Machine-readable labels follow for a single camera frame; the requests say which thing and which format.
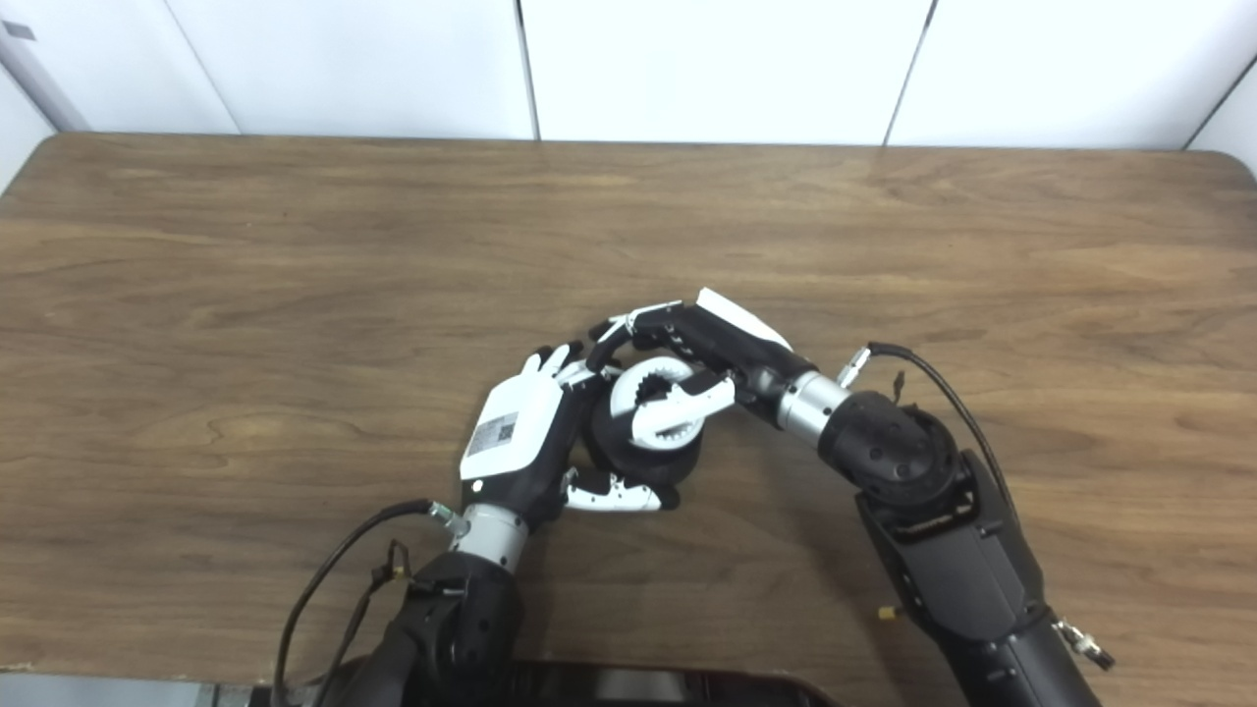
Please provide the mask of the white and black right hand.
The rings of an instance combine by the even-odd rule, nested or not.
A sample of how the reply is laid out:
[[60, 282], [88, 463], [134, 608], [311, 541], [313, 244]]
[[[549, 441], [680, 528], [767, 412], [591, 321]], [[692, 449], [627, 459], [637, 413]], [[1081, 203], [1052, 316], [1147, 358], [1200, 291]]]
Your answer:
[[611, 316], [587, 336], [595, 343], [591, 359], [600, 364], [630, 343], [641, 351], [664, 348], [729, 379], [735, 382], [735, 403], [777, 429], [783, 428], [781, 408], [789, 387], [817, 371], [749, 309], [709, 288], [693, 304], [662, 301]]

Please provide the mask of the white and black left hand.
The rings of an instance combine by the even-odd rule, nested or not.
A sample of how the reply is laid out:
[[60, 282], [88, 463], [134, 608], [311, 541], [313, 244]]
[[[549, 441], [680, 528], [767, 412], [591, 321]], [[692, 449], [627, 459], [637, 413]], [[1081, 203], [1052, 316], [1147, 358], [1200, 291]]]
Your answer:
[[593, 499], [579, 509], [678, 509], [678, 487], [628, 473], [595, 440], [595, 408], [612, 379], [585, 367], [582, 348], [579, 341], [537, 348], [490, 390], [460, 460], [464, 506], [507, 509], [529, 532], [561, 518], [571, 488]]

